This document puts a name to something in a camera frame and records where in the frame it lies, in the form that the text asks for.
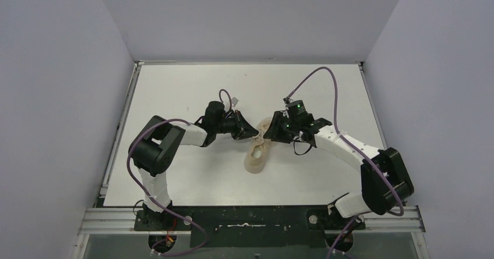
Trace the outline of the beige lace sneaker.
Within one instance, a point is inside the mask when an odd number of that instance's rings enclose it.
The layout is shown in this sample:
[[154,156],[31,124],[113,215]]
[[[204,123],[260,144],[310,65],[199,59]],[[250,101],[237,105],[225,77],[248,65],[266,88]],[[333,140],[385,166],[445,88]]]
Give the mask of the beige lace sneaker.
[[[267,130],[270,123],[271,123],[271,118],[264,118],[261,122],[259,122],[256,128],[258,129],[259,127],[263,127],[264,129]],[[270,149],[268,151],[262,151],[257,147],[254,148],[252,141],[249,151],[246,153],[244,159],[244,168],[249,173],[254,173],[254,174],[260,173],[265,167],[269,151]]]

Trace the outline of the cream shoelace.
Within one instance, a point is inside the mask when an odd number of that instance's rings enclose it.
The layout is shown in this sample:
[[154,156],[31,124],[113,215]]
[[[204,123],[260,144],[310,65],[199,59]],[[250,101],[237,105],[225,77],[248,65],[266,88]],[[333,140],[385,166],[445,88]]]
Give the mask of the cream shoelace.
[[264,129],[263,127],[259,127],[257,130],[258,130],[258,135],[253,138],[254,148],[257,147],[262,151],[268,151],[271,147],[271,140],[264,138],[266,129]]

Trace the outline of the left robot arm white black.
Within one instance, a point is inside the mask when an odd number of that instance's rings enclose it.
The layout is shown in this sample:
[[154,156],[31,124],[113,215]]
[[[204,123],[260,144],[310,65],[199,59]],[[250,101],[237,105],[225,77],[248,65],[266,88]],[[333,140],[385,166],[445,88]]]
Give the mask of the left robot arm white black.
[[222,102],[211,101],[195,123],[153,116],[132,142],[128,160],[139,170],[146,189],[144,208],[152,211],[149,221],[157,229],[166,229],[172,224],[173,214],[165,209],[171,204],[166,171],[179,146],[208,147],[218,134],[244,140],[256,137],[259,131],[240,111],[227,111]]

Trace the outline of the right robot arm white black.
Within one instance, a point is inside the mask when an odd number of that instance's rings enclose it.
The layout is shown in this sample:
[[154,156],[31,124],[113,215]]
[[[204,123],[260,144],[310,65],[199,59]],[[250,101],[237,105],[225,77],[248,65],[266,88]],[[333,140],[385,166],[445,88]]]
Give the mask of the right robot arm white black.
[[414,193],[414,185],[401,154],[394,148],[379,149],[343,134],[325,119],[315,119],[301,100],[275,111],[264,139],[278,143],[308,143],[335,155],[361,176],[361,191],[345,193],[330,203],[328,222],[342,228],[351,217],[368,212],[383,215]]

